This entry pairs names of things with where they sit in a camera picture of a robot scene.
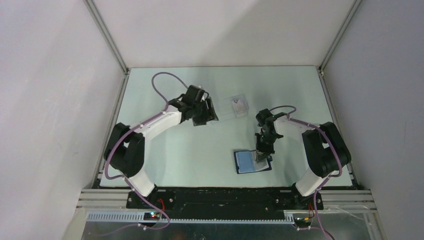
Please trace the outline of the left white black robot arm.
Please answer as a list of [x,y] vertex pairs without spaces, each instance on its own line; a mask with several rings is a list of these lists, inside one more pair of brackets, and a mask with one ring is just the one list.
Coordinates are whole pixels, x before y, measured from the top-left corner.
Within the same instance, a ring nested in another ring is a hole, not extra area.
[[153,208],[158,194],[144,167],[146,144],[185,121],[192,120],[196,127],[218,119],[210,94],[199,86],[190,85],[185,93],[167,100],[164,109],[154,116],[134,126],[119,122],[113,127],[103,154],[103,174],[108,180],[123,178],[139,194],[138,201],[145,208]]

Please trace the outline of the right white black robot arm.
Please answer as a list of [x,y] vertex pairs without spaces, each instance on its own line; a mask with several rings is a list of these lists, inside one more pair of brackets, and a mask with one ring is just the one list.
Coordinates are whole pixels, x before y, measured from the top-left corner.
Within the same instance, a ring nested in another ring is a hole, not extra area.
[[283,138],[283,130],[288,126],[296,127],[300,133],[300,143],[304,147],[308,168],[304,175],[294,183],[296,189],[291,194],[291,204],[304,209],[311,202],[311,194],[321,189],[331,178],[343,174],[343,168],[352,160],[351,153],[333,122],[319,125],[308,123],[291,116],[291,113],[273,114],[268,108],[260,110],[255,116],[260,132],[255,134],[255,157],[257,163],[265,161],[275,153],[274,144]]

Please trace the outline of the blue leather card holder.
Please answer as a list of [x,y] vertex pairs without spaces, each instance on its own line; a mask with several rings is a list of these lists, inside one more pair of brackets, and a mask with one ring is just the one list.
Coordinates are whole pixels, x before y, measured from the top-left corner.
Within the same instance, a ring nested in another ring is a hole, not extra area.
[[234,151],[233,156],[236,173],[238,175],[272,170],[272,156],[268,156],[266,159],[259,162],[256,162],[257,154],[255,150]]

